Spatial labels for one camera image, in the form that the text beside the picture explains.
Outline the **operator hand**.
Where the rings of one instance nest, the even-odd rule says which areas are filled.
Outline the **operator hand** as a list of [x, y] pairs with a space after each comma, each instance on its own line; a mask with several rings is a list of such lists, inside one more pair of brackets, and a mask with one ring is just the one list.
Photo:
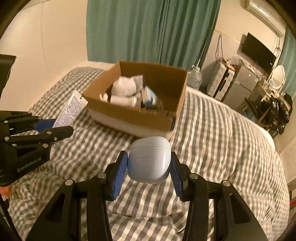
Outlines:
[[12, 186], [0, 187], [0, 193], [3, 200], [7, 200], [12, 194]]

